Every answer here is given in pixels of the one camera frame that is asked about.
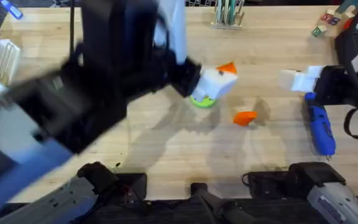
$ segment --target blue rotary tool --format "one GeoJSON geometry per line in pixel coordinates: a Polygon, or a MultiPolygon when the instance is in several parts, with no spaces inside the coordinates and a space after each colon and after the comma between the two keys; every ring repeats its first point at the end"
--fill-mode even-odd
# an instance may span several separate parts
{"type": "Polygon", "coordinates": [[[328,120],[324,106],[320,105],[315,99],[315,93],[305,95],[305,103],[310,117],[311,135],[317,151],[326,156],[328,162],[331,162],[331,157],[335,154],[336,147],[333,132],[331,131],[331,123],[328,120]]]}

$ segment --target wooden workbench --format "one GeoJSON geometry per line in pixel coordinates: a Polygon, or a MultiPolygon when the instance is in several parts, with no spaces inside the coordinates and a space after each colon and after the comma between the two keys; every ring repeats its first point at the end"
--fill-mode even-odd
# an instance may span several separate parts
{"type": "MultiPolygon", "coordinates": [[[[101,136],[81,156],[29,187],[14,201],[33,201],[59,187],[87,162],[101,161],[117,172],[146,172],[148,198],[185,198],[192,182],[208,182],[223,197],[248,194],[239,177],[249,171],[286,169],[318,156],[301,115],[301,95],[277,86],[280,69],[334,64],[330,39],[311,31],[327,8],[246,7],[244,29],[209,27],[211,8],[186,9],[188,54],[204,67],[230,61],[239,80],[211,109],[194,107],[166,88],[128,107],[128,117],[101,136]],[[243,128],[232,123],[239,111],[256,110],[258,119],[243,128]]],[[[69,9],[22,9],[20,21],[7,16],[3,38],[22,47],[17,81],[59,66],[68,55],[69,9]]],[[[76,11],[75,32],[81,37],[76,11]]],[[[358,195],[358,140],[342,128],[350,106],[328,106],[337,142],[332,165],[358,195]]],[[[358,132],[358,116],[352,121],[358,132]]]]}

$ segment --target orange object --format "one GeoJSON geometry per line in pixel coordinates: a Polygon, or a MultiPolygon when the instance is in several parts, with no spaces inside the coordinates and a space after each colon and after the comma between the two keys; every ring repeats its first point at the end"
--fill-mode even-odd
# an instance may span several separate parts
{"type": "Polygon", "coordinates": [[[236,66],[234,66],[233,62],[227,63],[225,65],[221,65],[216,69],[219,71],[222,71],[222,72],[231,72],[231,73],[237,74],[237,69],[236,69],[236,66]]]}
{"type": "Polygon", "coordinates": [[[248,124],[253,121],[258,116],[258,112],[256,111],[244,111],[235,115],[234,124],[238,124],[239,126],[248,126],[248,124]]]}

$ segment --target green base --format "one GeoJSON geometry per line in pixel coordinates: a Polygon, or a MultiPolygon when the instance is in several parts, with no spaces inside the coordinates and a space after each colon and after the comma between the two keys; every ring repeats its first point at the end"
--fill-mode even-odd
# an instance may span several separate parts
{"type": "Polygon", "coordinates": [[[212,107],[212,106],[215,104],[215,102],[216,102],[216,100],[211,100],[211,99],[209,99],[209,97],[204,98],[201,102],[197,102],[197,101],[195,101],[194,98],[191,96],[191,97],[190,97],[190,100],[191,100],[191,102],[192,102],[194,105],[196,105],[196,106],[199,107],[199,108],[210,108],[210,107],[212,107]]]}

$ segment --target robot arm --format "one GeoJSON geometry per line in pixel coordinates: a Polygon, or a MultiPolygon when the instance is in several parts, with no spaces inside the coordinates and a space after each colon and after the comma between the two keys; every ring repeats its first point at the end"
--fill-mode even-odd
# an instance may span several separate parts
{"type": "Polygon", "coordinates": [[[184,30],[185,6],[177,2],[161,16],[149,0],[83,1],[83,43],[63,67],[0,96],[0,207],[124,119],[132,100],[167,85],[183,97],[197,89],[200,100],[230,90],[232,74],[200,78],[201,66],[178,54],[185,48],[178,31],[165,46],[154,44],[157,23],[167,34],[184,30]]]}

